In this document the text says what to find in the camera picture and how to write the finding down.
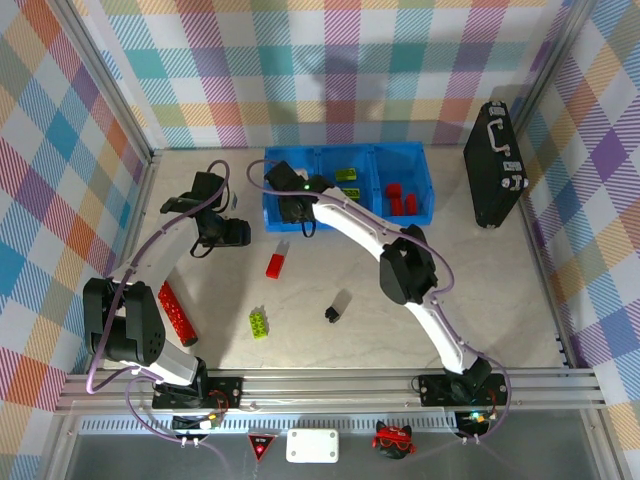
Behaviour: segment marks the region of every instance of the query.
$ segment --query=triangular sticker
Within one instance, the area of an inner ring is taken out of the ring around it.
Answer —
[[[253,448],[253,453],[256,454],[256,460],[260,461],[262,456],[267,453],[267,449],[275,438],[275,435],[249,434],[249,442],[251,443],[251,448]]]

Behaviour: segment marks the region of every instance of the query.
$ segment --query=briefcase handle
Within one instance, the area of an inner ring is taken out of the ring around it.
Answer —
[[[491,129],[491,127],[493,127],[494,125],[498,127],[498,130],[502,130],[504,128],[504,122],[502,121],[501,118],[498,118],[493,122],[489,122],[489,124],[487,125],[487,131],[489,132],[489,142],[491,142],[491,148],[496,153],[504,152],[505,157],[510,157],[511,147],[509,146],[508,143],[505,143],[501,147],[498,147],[496,145],[496,137],[493,135],[493,130]]]

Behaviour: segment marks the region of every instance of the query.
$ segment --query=colorful checkered wall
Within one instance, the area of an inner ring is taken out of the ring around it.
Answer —
[[[464,143],[573,0],[75,0],[150,142]]]
[[[562,322],[640,478],[640,0],[600,0],[521,149]]]
[[[35,476],[142,167],[45,0],[0,0],[0,479]]]

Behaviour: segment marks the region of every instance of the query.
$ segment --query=green lego brick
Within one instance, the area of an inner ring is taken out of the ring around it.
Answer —
[[[352,182],[357,179],[355,168],[343,168],[336,170],[336,182]]]
[[[249,323],[251,325],[251,333],[255,340],[265,338],[268,335],[267,327],[264,323],[264,317],[260,312],[249,315]]]
[[[351,200],[360,200],[360,189],[359,188],[343,188],[342,191]]]

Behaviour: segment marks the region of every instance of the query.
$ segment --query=table surface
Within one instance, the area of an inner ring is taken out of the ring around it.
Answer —
[[[456,275],[455,288],[441,298],[454,327],[508,367],[561,366],[519,210],[500,228],[481,229],[462,149],[425,151],[436,193],[425,234]],[[214,250],[200,260],[184,255],[169,275],[199,335],[190,351],[211,368],[440,366],[415,317],[380,290],[378,262],[362,247],[336,231],[318,231],[312,239],[265,232],[261,193],[245,178],[249,162],[262,156],[261,149],[246,149],[168,151],[161,157],[141,239],[152,232],[165,200],[189,191],[195,172],[217,158],[231,165],[230,185],[238,197],[229,216],[252,227],[251,245]],[[280,278],[273,280],[265,270],[281,241],[289,250]],[[442,268],[437,274],[446,281]],[[350,301],[330,324],[324,312],[339,294]],[[268,324],[269,335],[261,340],[253,339],[249,326],[256,308],[264,310]],[[165,323],[167,337],[179,345],[166,317]]]

